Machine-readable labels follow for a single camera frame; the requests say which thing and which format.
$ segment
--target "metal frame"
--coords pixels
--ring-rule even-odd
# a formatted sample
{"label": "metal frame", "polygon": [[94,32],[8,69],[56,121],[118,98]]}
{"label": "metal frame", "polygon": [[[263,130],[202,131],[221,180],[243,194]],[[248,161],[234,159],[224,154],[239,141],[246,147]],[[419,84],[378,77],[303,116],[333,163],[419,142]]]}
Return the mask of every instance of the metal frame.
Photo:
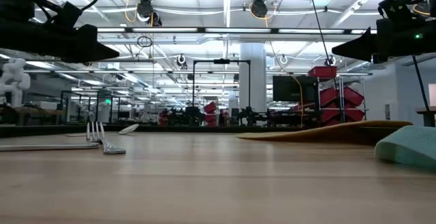
{"label": "metal frame", "polygon": [[[217,61],[212,61],[212,60],[205,60],[205,61],[200,61],[200,60],[193,60],[193,69],[192,69],[192,106],[194,106],[194,103],[196,101],[196,64],[199,62],[203,62],[203,63],[216,63]],[[236,60],[230,60],[229,62],[231,63],[246,63],[248,64],[248,106],[251,107],[251,60],[242,60],[242,61],[236,61]]]}

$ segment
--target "desk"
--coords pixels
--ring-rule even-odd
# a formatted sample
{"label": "desk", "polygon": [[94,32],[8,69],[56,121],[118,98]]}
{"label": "desk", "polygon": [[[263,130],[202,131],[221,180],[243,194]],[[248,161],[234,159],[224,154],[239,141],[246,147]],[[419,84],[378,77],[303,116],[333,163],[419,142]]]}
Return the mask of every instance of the desk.
{"label": "desk", "polygon": [[425,127],[436,127],[436,106],[431,106],[430,111],[427,111],[426,108],[416,108],[416,113],[422,115]]}

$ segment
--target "yellow cable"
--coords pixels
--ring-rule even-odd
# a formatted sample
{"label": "yellow cable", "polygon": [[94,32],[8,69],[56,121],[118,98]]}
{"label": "yellow cable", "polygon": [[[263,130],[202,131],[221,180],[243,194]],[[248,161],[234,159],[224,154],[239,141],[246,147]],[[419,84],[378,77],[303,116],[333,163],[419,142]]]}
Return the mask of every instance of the yellow cable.
{"label": "yellow cable", "polygon": [[425,16],[430,16],[430,13],[421,12],[421,11],[417,10],[417,9],[416,9],[416,6],[418,6],[418,5],[414,5],[414,7],[413,7],[413,9],[414,9],[415,12],[417,12],[417,13],[419,13],[419,14],[422,14],[422,15],[425,15]]}
{"label": "yellow cable", "polygon": [[260,19],[260,20],[268,20],[269,18],[271,18],[271,17],[274,16],[274,14],[272,14],[272,15],[270,15],[269,17],[257,17],[257,16],[255,16],[255,15],[253,14],[253,12],[251,11],[251,6],[252,6],[252,5],[253,5],[253,3],[250,3],[250,5],[249,5],[248,7],[250,8],[250,13],[251,13],[251,15],[254,16],[255,18]]}
{"label": "yellow cable", "polygon": [[[284,68],[281,66],[280,61],[277,59],[277,55],[276,55],[276,52],[274,51],[273,43],[271,42],[271,38],[269,37],[269,35],[268,35],[268,38],[269,38],[269,42],[270,42],[270,45],[271,45],[271,50],[272,50],[272,53],[274,54],[274,58],[275,58],[275,60],[276,60],[277,63],[279,64],[281,70],[284,71],[284,72],[286,72],[286,71],[284,70]],[[300,82],[299,82],[295,77],[293,77],[293,76],[291,76],[291,77],[292,77],[292,78],[297,82],[297,84],[298,84],[299,87],[300,87],[300,102],[301,102],[301,122],[300,122],[300,127],[302,128],[302,118],[303,118],[303,116],[305,115],[305,104],[304,104],[304,101],[303,101],[303,99],[302,99],[302,87],[301,87]]]}
{"label": "yellow cable", "polygon": [[[125,8],[127,9],[127,7],[129,7],[129,1],[130,0],[127,0],[127,3],[125,4]],[[135,18],[133,19],[133,20],[130,20],[130,18],[129,18],[129,16],[127,15],[127,10],[124,12],[124,15],[125,15],[125,18],[128,20],[128,21],[130,21],[130,22],[135,22],[136,21],[136,14],[137,14],[137,11],[138,11],[138,6],[136,6],[136,10],[135,10]]]}

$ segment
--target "white robot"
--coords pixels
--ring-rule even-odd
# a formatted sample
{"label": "white robot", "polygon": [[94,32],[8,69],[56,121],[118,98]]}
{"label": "white robot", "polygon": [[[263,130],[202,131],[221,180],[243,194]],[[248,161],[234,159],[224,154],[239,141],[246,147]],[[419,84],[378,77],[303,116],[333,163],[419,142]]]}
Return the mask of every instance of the white robot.
{"label": "white robot", "polygon": [[22,91],[30,88],[30,76],[24,73],[23,67],[26,65],[24,59],[9,59],[8,63],[3,65],[3,74],[0,77],[0,103],[6,103],[5,93],[12,93],[11,106],[20,107]]}

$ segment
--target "wooden table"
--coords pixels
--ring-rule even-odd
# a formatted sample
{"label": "wooden table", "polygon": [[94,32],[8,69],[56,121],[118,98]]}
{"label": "wooden table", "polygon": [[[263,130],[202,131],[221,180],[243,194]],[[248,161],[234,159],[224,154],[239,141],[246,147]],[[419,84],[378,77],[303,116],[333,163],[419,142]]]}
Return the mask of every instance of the wooden table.
{"label": "wooden table", "polygon": [[[436,175],[370,146],[229,134],[108,135],[100,150],[0,153],[0,223],[434,223]],[[1,143],[84,142],[51,135]]]}

